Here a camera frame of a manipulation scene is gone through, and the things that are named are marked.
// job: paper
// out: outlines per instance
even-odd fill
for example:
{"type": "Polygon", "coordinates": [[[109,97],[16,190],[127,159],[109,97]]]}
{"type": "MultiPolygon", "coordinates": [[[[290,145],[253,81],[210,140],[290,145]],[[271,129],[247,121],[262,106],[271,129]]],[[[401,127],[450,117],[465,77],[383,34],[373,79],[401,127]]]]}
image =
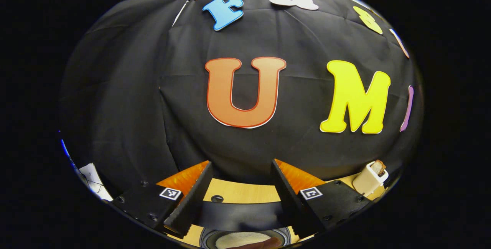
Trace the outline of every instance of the paper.
{"type": "Polygon", "coordinates": [[[95,193],[102,200],[112,201],[112,197],[105,189],[104,184],[99,178],[99,175],[97,174],[95,165],[93,163],[90,163],[80,168],[79,170],[82,175],[84,175],[87,179],[89,188],[91,189],[91,191],[93,191],[93,193],[95,193]]]}

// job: black bracket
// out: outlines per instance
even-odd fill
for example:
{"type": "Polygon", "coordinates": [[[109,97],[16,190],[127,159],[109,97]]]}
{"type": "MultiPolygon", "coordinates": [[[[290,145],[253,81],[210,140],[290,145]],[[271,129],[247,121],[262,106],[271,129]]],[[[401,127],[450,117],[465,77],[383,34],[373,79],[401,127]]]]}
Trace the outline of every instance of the black bracket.
{"type": "Polygon", "coordinates": [[[280,217],[280,202],[235,204],[203,202],[201,215],[193,222],[203,228],[228,232],[257,232],[288,227],[280,217]]]}
{"type": "Polygon", "coordinates": [[[182,202],[181,191],[142,182],[116,197],[112,204],[136,221],[182,239],[201,212],[203,197],[212,177],[210,162],[182,202]]]}
{"type": "Polygon", "coordinates": [[[331,230],[373,204],[340,180],[302,190],[298,197],[320,222],[317,223],[319,232],[331,230]]]}
{"type": "Polygon", "coordinates": [[[177,207],[181,191],[143,183],[115,198],[112,203],[137,221],[157,229],[177,207]]]}
{"type": "Polygon", "coordinates": [[[271,174],[283,212],[291,214],[288,216],[289,221],[282,223],[291,225],[300,239],[331,230],[373,204],[340,180],[300,190],[295,194],[275,161],[272,162],[271,174]]]}

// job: yellow letter m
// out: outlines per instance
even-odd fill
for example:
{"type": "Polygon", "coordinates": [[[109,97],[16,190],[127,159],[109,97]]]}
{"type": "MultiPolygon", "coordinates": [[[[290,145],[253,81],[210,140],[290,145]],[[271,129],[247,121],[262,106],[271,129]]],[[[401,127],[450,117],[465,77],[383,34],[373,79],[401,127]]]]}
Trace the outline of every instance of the yellow letter m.
{"type": "Polygon", "coordinates": [[[384,72],[375,72],[372,83],[365,93],[360,75],[350,62],[334,60],[327,65],[334,75],[333,105],[327,120],[321,122],[322,132],[341,133],[346,129],[344,116],[349,111],[351,132],[355,132],[370,112],[367,122],[361,128],[365,134],[378,134],[384,125],[387,94],[390,77],[384,72]]]}

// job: wooden surface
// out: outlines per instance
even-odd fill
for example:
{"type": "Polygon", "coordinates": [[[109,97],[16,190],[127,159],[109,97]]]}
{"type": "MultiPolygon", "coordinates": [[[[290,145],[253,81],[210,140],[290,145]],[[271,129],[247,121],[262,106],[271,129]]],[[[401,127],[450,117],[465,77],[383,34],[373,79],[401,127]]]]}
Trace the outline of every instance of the wooden surface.
{"type": "MultiPolygon", "coordinates": [[[[343,181],[346,185],[349,185],[351,188],[353,188],[353,179],[355,179],[358,174],[359,173],[343,177],[339,180],[343,181]]],[[[379,186],[374,193],[368,196],[365,195],[365,197],[370,200],[374,200],[375,198],[381,196],[384,191],[385,188],[383,186],[379,186]]],[[[242,184],[233,181],[223,181],[215,178],[212,179],[212,181],[210,182],[210,186],[208,187],[203,201],[211,201],[211,198],[214,195],[222,196],[223,203],[252,204],[280,201],[275,186],[242,184]]],[[[289,226],[288,229],[290,230],[292,243],[298,242],[299,238],[293,233],[293,229],[291,228],[291,226],[289,226]]],[[[191,225],[188,235],[186,235],[183,239],[178,239],[172,236],[169,237],[199,247],[199,237],[202,231],[203,227],[191,225]]]]}

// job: black fabric backdrop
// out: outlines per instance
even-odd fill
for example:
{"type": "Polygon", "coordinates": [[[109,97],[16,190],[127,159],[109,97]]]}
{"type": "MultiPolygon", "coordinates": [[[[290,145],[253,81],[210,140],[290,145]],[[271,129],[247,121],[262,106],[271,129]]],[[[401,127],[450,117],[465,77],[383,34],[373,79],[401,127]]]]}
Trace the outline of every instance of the black fabric backdrop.
{"type": "Polygon", "coordinates": [[[423,91],[390,25],[373,14],[383,34],[370,30],[353,6],[366,9],[351,0],[314,0],[316,11],[243,0],[244,16],[216,32],[213,17],[202,11],[211,1],[187,3],[171,28],[185,0],[123,0],[87,31],[68,63],[60,100],[62,134],[78,167],[94,163],[118,194],[204,160],[213,162],[217,178],[270,184],[273,158],[329,180],[377,158],[394,173],[411,155],[423,91]],[[204,64],[240,59],[232,100],[250,109],[258,85],[250,62],[263,56],[287,62],[273,118],[254,129],[214,120],[204,64]],[[333,100],[331,60],[355,64],[365,89],[377,71],[391,78],[380,134],[319,130],[333,100]],[[409,127],[400,132],[409,85],[416,92],[409,127]]]}
{"type": "MultiPolygon", "coordinates": [[[[100,203],[72,172],[58,139],[69,57],[119,1],[3,2],[6,248],[176,247],[100,203]]],[[[421,67],[422,140],[386,197],[305,248],[489,247],[487,0],[364,1],[393,25],[421,67]],[[374,237],[382,240],[366,242],[374,237]]],[[[242,62],[247,69],[249,61],[242,62]]]]}

